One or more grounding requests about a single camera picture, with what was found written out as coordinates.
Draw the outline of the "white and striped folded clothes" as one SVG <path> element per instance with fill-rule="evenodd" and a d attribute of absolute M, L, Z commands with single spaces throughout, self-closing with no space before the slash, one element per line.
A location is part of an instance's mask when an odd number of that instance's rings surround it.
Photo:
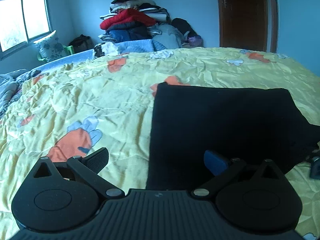
<path fill-rule="evenodd" d="M 100 19 L 106 20 L 116 16 L 124 9 L 136 9 L 147 16 L 154 18 L 157 22 L 171 22 L 167 9 L 156 5 L 153 0 L 130 0 L 124 3 L 110 4 L 109 13 L 107 15 L 100 16 Z"/>

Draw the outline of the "grey white crumpled blanket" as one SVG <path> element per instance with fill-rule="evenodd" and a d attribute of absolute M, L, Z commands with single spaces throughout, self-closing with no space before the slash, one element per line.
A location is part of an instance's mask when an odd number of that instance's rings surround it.
<path fill-rule="evenodd" d="M 19 69 L 1 74 L 1 118 L 8 107 L 20 98 L 23 83 L 37 77 L 40 73 L 40 70 Z"/>

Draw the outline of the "yellow floral bed quilt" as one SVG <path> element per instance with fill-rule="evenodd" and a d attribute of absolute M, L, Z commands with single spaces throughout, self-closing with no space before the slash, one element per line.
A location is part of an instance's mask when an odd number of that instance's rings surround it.
<path fill-rule="evenodd" d="M 18 226 L 11 202 L 45 155 L 60 157 L 106 147 L 101 176 L 124 191 L 143 189 L 156 85 L 165 80 L 214 88 L 285 88 L 306 119 L 319 124 L 319 77 L 285 55 L 235 48 L 121 53 L 60 64 L 23 84 L 22 96 L 1 118 L 1 239 Z"/>

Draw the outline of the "blue bed sheet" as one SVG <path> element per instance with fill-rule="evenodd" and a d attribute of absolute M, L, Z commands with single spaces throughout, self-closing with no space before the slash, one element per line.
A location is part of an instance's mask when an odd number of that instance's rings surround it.
<path fill-rule="evenodd" d="M 87 60 L 93 60 L 102 56 L 117 56 L 127 53 L 149 53 L 165 49 L 166 47 L 163 44 L 153 39 L 126 41 L 120 43 L 104 42 L 97 44 L 93 49 L 60 58 L 36 67 L 33 70 L 46 72 L 64 64 L 86 62 Z"/>

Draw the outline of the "grey garment on pile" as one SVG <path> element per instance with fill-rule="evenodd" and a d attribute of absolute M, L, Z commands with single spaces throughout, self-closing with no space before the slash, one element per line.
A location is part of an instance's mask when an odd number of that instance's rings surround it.
<path fill-rule="evenodd" d="M 170 24 L 155 24 L 148 27 L 148 32 L 152 39 L 163 44 L 167 49 L 177 49 L 182 47 L 185 41 L 181 32 Z"/>

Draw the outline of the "brown wooden door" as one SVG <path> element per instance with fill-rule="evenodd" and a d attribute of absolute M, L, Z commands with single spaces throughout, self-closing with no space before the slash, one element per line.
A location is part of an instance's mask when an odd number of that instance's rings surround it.
<path fill-rule="evenodd" d="M 275 52 L 278 0 L 218 0 L 220 46 Z"/>

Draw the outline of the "black backpack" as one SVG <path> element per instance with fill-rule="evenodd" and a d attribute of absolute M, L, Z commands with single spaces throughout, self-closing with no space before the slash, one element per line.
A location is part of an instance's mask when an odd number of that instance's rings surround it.
<path fill-rule="evenodd" d="M 184 19 L 175 18 L 172 20 L 171 25 L 178 29 L 186 39 L 197 36 L 195 30 Z"/>

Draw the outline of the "green plastic chair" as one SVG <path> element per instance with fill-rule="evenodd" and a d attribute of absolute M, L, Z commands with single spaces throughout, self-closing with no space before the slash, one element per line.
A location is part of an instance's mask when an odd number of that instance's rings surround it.
<path fill-rule="evenodd" d="M 63 48 L 68 56 L 75 54 L 73 46 L 63 46 Z M 42 58 L 41 54 L 37 55 L 37 60 L 42 63 L 48 63 L 48 60 L 45 58 Z"/>

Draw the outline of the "window with white frame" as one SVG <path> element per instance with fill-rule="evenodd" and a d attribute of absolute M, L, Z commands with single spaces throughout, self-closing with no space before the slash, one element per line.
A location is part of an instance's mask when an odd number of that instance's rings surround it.
<path fill-rule="evenodd" d="M 1 0 L 1 59 L 52 31 L 48 0 Z"/>

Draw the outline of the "black bag by wall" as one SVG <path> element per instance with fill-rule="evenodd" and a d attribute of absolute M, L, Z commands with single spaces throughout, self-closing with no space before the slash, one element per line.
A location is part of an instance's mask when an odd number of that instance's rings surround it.
<path fill-rule="evenodd" d="M 90 36 L 80 35 L 69 43 L 75 53 L 80 53 L 94 48 L 94 43 Z"/>

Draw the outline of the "red puffy jacket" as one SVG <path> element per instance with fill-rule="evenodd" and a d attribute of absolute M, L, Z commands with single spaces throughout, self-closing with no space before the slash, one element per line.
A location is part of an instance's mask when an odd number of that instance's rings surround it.
<path fill-rule="evenodd" d="M 153 26 L 156 24 L 156 20 L 140 12 L 136 9 L 125 9 L 122 10 L 119 14 L 112 16 L 111 18 L 103 20 L 100 24 L 100 29 L 107 30 L 109 27 L 117 24 L 129 23 L 129 22 L 140 22 L 147 27 Z"/>

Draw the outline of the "floral white pillow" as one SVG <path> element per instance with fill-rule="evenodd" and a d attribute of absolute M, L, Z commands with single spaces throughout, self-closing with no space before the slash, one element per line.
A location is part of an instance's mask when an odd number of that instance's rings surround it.
<path fill-rule="evenodd" d="M 51 62 L 67 56 L 67 52 L 60 42 L 56 31 L 34 42 L 42 61 Z"/>

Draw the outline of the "navy blue jacket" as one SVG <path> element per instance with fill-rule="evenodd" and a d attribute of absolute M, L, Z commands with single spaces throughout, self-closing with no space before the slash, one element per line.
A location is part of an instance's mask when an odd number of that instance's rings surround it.
<path fill-rule="evenodd" d="M 106 30 L 116 43 L 136 40 L 149 40 L 152 36 L 145 24 L 138 21 L 115 24 Z"/>

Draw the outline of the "black pants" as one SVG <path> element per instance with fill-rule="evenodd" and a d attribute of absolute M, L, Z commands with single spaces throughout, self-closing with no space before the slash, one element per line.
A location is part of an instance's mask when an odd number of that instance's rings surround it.
<path fill-rule="evenodd" d="M 150 133 L 148 190 L 189 190 L 210 177 L 204 153 L 271 159 L 289 172 L 317 148 L 313 125 L 283 88 L 157 87 Z"/>

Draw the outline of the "purple bag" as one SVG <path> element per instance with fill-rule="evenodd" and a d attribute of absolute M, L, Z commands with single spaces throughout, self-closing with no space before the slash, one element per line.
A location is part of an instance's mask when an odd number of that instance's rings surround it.
<path fill-rule="evenodd" d="M 188 43 L 192 48 L 202 47 L 203 46 L 203 39 L 200 35 L 188 37 Z"/>

